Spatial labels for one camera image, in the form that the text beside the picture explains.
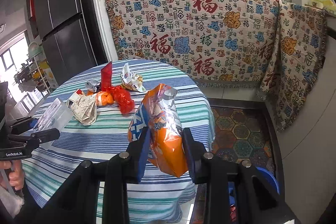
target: black refrigerator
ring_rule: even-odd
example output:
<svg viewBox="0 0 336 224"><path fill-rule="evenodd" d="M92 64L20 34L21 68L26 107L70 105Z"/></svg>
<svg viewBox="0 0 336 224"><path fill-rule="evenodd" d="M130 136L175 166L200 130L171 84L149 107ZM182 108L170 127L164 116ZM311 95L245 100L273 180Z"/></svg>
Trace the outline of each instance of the black refrigerator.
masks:
<svg viewBox="0 0 336 224"><path fill-rule="evenodd" d="M34 6L42 47L58 85L107 62L93 0L34 0Z"/></svg>

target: blue gripper pad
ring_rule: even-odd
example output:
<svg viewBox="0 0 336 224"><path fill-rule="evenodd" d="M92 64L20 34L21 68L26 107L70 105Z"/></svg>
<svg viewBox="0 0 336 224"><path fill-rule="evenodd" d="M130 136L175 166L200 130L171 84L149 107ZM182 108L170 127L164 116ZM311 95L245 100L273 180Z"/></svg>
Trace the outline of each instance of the blue gripper pad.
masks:
<svg viewBox="0 0 336 224"><path fill-rule="evenodd" d="M144 134L145 133L145 137L144 137L144 142L143 142L143 146L141 149L141 153L140 153L140 157L139 157L139 162L138 162L138 174L137 174L137 179L138 182L141 181L141 178L143 177L144 173L145 173L145 168L146 168L146 163L147 163L147 158L148 158L148 151L149 151L149 146L150 146L150 137L151 137L151 130L150 128L147 128L146 132L141 133Z"/></svg>

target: striped tablecloth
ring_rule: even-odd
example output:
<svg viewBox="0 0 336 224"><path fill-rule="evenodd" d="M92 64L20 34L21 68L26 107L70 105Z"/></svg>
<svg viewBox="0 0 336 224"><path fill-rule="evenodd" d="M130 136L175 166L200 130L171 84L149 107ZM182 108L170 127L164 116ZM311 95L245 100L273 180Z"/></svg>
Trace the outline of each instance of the striped tablecloth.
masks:
<svg viewBox="0 0 336 224"><path fill-rule="evenodd" d="M113 85L121 83L120 72L126 62L131 70L143 76L143 85L147 90L153 89L159 83L178 90L175 104L183 128L189 127L194 139L210 149L214 138L213 115L206 97L195 83L182 71L168 64L134 59L113 63ZM103 66L86 70L65 82L46 99L35 117L40 117L56 97L65 102L76 89L85 90L84 84L89 79L100 80ZM38 148L33 151L32 158L22 161L27 186L41 207L83 160L109 160L126 150L127 129L144 93L131 92L131 96L135 101L131 114L122 115L118 105L113 104L98 107L97 120L90 126L83 126L72 118L50 150ZM156 219L177 222L182 216L179 203L187 202L195 195L194 184L188 173L176 178L162 173L149 162L141 183L128 184L127 188L131 223L145 223ZM103 193L102 182L98 197L97 223L101 223Z"/></svg>

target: metal bolt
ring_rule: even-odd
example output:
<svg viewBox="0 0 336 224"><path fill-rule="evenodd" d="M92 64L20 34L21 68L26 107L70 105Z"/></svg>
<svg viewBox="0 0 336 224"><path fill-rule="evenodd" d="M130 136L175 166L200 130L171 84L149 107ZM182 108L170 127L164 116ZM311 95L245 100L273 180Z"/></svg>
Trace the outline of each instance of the metal bolt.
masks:
<svg viewBox="0 0 336 224"><path fill-rule="evenodd" d="M89 160L85 160L82 161L81 166L83 166L84 168L88 168L91 165L91 161Z"/></svg>
<svg viewBox="0 0 336 224"><path fill-rule="evenodd" d="M213 153L211 153L211 152L205 152L203 154L203 157L206 158L207 160L211 160L213 158Z"/></svg>
<svg viewBox="0 0 336 224"><path fill-rule="evenodd" d="M129 153L128 152L121 152L119 154L119 157L122 159L127 159L129 157Z"/></svg>
<svg viewBox="0 0 336 224"><path fill-rule="evenodd" d="M243 160L243 161L241 162L241 164L242 164L244 167L247 167L247 168L252 166L252 163L251 163L250 160Z"/></svg>

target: red plastic bag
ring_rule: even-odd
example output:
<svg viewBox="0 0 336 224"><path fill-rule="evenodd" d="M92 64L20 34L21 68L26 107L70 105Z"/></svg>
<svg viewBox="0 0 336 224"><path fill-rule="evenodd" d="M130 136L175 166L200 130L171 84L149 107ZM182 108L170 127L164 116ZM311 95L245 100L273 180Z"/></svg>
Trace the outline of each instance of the red plastic bag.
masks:
<svg viewBox="0 0 336 224"><path fill-rule="evenodd" d="M109 86L106 91L110 92L117 101L122 114L128 114L134 109L134 100L131 99L131 94L126 89L118 85Z"/></svg>
<svg viewBox="0 0 336 224"><path fill-rule="evenodd" d="M106 88L111 86L112 82L112 61L100 70L101 74L101 90L107 91Z"/></svg>

